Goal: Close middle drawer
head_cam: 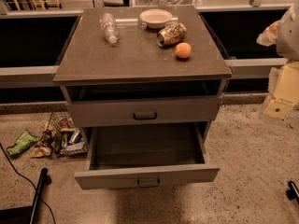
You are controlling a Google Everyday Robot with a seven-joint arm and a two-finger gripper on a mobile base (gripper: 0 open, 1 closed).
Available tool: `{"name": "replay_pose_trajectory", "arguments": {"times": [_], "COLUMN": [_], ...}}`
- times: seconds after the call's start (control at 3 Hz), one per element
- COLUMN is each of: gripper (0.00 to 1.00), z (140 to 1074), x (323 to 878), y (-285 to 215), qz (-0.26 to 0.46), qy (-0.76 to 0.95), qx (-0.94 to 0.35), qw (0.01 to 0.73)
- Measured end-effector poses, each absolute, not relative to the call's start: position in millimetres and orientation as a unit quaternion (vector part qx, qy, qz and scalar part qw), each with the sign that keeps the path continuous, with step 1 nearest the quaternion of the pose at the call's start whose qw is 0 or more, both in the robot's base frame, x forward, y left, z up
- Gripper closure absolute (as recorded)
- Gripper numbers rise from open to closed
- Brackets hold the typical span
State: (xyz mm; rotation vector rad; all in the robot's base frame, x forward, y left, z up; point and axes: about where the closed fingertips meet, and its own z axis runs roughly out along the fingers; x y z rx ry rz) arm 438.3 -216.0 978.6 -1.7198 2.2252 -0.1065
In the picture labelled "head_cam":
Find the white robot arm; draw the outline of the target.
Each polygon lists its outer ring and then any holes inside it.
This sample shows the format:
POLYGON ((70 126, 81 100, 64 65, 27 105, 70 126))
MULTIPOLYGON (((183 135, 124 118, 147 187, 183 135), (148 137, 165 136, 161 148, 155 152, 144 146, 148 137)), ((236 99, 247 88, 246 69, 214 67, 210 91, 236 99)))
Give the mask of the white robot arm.
POLYGON ((279 21, 271 23, 256 42, 276 46, 277 54, 287 60, 269 73, 268 91, 261 114, 283 119, 299 104, 299 3, 290 6, 279 21))

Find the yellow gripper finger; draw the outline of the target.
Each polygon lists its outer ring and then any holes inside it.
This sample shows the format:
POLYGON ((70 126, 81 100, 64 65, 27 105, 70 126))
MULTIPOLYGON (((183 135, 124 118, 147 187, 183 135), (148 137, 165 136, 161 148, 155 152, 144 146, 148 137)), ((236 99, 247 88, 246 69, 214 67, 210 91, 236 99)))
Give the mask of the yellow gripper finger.
POLYGON ((294 108, 294 105, 282 99, 267 97, 261 106, 261 115, 270 119, 284 119, 294 108))
POLYGON ((280 21, 271 23, 261 34, 259 34, 256 42, 265 47, 275 45, 277 43, 279 25, 280 21))

